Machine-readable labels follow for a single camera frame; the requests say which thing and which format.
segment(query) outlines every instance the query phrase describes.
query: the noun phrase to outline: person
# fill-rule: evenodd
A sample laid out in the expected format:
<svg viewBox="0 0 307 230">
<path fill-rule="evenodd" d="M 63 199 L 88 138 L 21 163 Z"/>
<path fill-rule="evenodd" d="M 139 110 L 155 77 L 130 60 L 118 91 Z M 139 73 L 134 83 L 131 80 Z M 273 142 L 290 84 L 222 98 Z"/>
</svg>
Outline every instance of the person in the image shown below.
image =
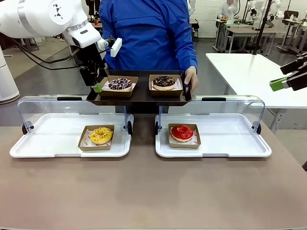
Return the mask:
<svg viewBox="0 0 307 230">
<path fill-rule="evenodd" d="M 122 38 L 112 69 L 183 70 L 185 84 L 198 86 L 197 59 L 186 0 L 102 0 L 103 38 Z"/>
<path fill-rule="evenodd" d="M 220 6 L 219 11 L 217 13 L 217 18 L 221 19 L 222 17 L 229 17 L 229 12 L 228 12 L 228 8 L 231 6 L 231 4 L 227 4 L 227 1 L 224 2 L 223 5 Z"/>
</svg>

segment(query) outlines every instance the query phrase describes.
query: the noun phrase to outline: blue sleeve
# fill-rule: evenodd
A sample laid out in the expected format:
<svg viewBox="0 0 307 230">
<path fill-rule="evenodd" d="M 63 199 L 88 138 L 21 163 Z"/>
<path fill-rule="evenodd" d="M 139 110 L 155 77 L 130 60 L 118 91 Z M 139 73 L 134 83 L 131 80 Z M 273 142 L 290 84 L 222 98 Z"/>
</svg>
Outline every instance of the blue sleeve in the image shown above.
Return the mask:
<svg viewBox="0 0 307 230">
<path fill-rule="evenodd" d="M 115 30 L 112 22 L 112 11 L 113 11 L 113 3 L 112 0 L 102 0 L 99 7 L 99 16 L 102 23 L 102 38 L 107 39 L 110 35 L 115 35 Z M 115 58 L 111 57 L 110 50 L 106 52 L 105 56 L 106 62 L 111 68 L 115 68 L 114 61 Z"/>
<path fill-rule="evenodd" d="M 186 71 L 190 66 L 197 69 L 196 53 L 189 25 L 189 11 L 186 0 L 164 0 L 165 20 L 174 43 L 180 67 Z"/>
</svg>

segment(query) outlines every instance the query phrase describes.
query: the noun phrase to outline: kraft paper box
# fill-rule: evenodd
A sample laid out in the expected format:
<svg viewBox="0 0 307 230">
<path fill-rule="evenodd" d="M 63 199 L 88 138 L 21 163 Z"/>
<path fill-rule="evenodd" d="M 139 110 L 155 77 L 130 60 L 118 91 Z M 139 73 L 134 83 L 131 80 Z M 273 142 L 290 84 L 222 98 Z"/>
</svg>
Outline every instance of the kraft paper box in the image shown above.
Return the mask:
<svg viewBox="0 0 307 230">
<path fill-rule="evenodd" d="M 153 88 L 153 80 L 155 78 L 161 77 L 161 76 L 165 76 L 165 74 L 149 75 L 149 91 L 150 91 L 150 94 L 152 96 L 179 97 L 182 93 L 182 90 L 183 90 L 183 85 L 182 85 L 180 75 L 167 75 L 167 76 L 173 77 L 175 79 L 177 85 L 180 84 L 176 87 L 176 89 L 167 90 L 167 91 L 156 90 L 156 89 Z"/>
<path fill-rule="evenodd" d="M 180 125 L 187 126 L 190 129 L 194 130 L 194 136 L 191 140 L 187 142 L 180 142 L 172 137 L 172 128 Z M 168 124 L 168 141 L 171 148 L 198 149 L 198 147 L 201 145 L 201 137 L 196 124 Z"/>
<path fill-rule="evenodd" d="M 111 129 L 113 131 L 113 135 L 114 135 L 114 125 L 85 126 L 84 130 L 81 134 L 79 143 L 78 143 L 79 149 L 81 149 L 82 151 L 110 150 L 113 136 L 108 143 L 105 143 L 103 145 L 94 144 L 93 142 L 91 142 L 91 140 L 89 138 L 91 132 L 94 129 L 101 128 L 101 127 Z"/>
<path fill-rule="evenodd" d="M 108 90 L 108 83 L 114 79 L 118 78 L 126 78 L 132 82 L 132 90 L 129 92 L 115 92 Z M 107 78 L 103 78 L 103 80 L 99 83 L 102 91 L 98 94 L 102 97 L 124 97 L 130 98 L 132 96 L 133 90 L 138 82 L 138 77 L 128 77 L 128 76 L 108 76 Z"/>
</svg>

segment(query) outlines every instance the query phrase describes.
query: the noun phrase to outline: red glazed donut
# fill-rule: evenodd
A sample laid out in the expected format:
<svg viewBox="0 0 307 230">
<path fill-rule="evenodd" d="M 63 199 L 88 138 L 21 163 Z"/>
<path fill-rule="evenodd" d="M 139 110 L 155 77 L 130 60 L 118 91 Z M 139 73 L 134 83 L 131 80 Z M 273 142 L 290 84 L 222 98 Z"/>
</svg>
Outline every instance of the red glazed donut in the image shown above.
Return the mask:
<svg viewBox="0 0 307 230">
<path fill-rule="evenodd" d="M 194 131 L 187 126 L 177 126 L 172 129 L 172 137 L 180 142 L 187 142 L 192 139 Z"/>
</svg>

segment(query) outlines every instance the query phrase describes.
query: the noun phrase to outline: donut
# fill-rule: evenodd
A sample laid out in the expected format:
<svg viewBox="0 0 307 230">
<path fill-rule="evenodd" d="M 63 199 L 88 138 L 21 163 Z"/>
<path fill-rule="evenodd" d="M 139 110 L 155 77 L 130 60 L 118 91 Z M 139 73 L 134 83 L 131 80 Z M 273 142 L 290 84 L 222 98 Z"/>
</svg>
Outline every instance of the donut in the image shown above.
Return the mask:
<svg viewBox="0 0 307 230">
<path fill-rule="evenodd" d="M 160 76 L 153 80 L 153 87 L 156 90 L 166 91 L 172 90 L 175 86 L 176 80 L 170 76 Z"/>
<path fill-rule="evenodd" d="M 172 129 L 173 139 L 180 142 L 187 142 L 192 139 L 194 131 L 187 126 L 177 126 Z"/>
<path fill-rule="evenodd" d="M 90 140 L 97 145 L 103 145 L 111 140 L 113 132 L 109 128 L 101 127 L 94 129 L 90 134 Z"/>
<path fill-rule="evenodd" d="M 129 92 L 132 90 L 132 82 L 127 78 L 117 78 L 109 83 L 110 91 Z"/>
</svg>

